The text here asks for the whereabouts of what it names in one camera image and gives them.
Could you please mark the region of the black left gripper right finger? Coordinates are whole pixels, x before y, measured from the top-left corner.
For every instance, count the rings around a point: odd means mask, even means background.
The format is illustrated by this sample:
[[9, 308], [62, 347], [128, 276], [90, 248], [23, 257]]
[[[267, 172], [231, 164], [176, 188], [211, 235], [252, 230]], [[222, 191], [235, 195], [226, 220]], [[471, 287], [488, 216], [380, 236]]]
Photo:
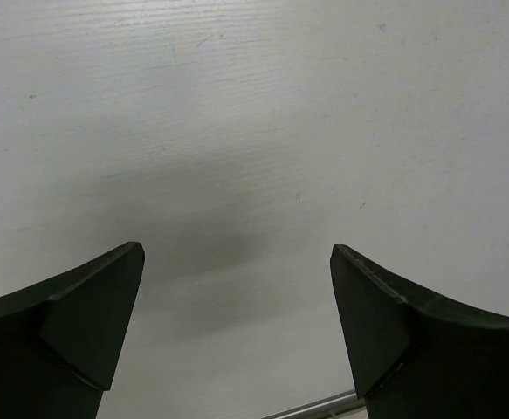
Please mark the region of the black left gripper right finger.
[[433, 292], [343, 244], [330, 270], [369, 417], [509, 419], [509, 317]]

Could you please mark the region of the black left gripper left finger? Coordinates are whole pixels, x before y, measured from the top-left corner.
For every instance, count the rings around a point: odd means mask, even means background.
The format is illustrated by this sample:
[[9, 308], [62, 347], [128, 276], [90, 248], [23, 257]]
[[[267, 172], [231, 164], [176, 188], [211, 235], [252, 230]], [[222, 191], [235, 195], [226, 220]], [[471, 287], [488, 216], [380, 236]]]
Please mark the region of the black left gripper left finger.
[[127, 242], [0, 297], [0, 418], [94, 418], [113, 384], [144, 268]]

